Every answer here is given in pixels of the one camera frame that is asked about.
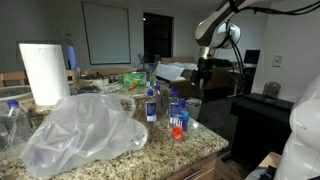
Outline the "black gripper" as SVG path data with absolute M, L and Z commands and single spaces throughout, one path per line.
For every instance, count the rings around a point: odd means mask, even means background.
M 218 64 L 219 60 L 216 58 L 200 58 L 198 60 L 198 76 L 202 89 L 207 87 L 207 83 L 212 77 L 212 67 Z

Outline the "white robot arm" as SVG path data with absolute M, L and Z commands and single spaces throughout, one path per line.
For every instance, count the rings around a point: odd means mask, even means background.
M 320 5 L 320 1 L 317 0 L 310 5 L 287 11 L 258 6 L 258 3 L 268 1 L 272 0 L 225 0 L 216 11 L 198 24 L 195 30 L 195 40 L 202 48 L 202 53 L 199 57 L 198 74 L 195 80 L 199 82 L 201 88 L 205 88 L 211 80 L 213 66 L 228 67 L 231 65 L 230 61 L 214 58 L 210 53 L 211 50 L 233 49 L 240 65 L 240 72 L 243 72 L 243 59 L 237 47 L 241 30 L 239 26 L 230 22 L 235 14 L 252 10 L 254 14 L 300 16 L 317 10 Z

